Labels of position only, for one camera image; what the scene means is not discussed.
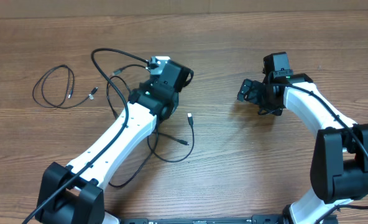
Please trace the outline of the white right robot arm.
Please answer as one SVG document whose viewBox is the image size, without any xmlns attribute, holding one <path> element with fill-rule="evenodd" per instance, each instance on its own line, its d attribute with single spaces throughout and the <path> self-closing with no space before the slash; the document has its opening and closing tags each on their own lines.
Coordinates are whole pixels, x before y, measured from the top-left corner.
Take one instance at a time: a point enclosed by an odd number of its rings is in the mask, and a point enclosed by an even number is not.
<svg viewBox="0 0 368 224">
<path fill-rule="evenodd" d="M 286 52 L 263 59 L 262 82 L 245 79 L 239 101 L 259 107 L 258 114 L 297 115 L 315 138 L 311 189 L 280 215 L 253 215 L 251 223 L 337 223 L 342 208 L 368 210 L 368 123 L 340 113 L 304 73 L 295 74 Z"/>
</svg>

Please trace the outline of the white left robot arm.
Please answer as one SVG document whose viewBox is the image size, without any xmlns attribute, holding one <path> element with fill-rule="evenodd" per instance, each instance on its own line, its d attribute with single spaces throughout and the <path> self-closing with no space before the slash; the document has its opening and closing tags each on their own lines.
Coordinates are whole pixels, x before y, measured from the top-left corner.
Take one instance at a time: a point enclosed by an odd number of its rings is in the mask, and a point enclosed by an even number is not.
<svg viewBox="0 0 368 224">
<path fill-rule="evenodd" d="M 169 57 L 152 57 L 147 67 L 150 79 L 130 92 L 124 110 L 106 132 L 67 165 L 53 162 L 46 168 L 32 214 L 38 222 L 121 222 L 105 210 L 104 191 L 138 143 L 174 113 L 178 94 L 194 76 L 193 70 Z"/>
</svg>

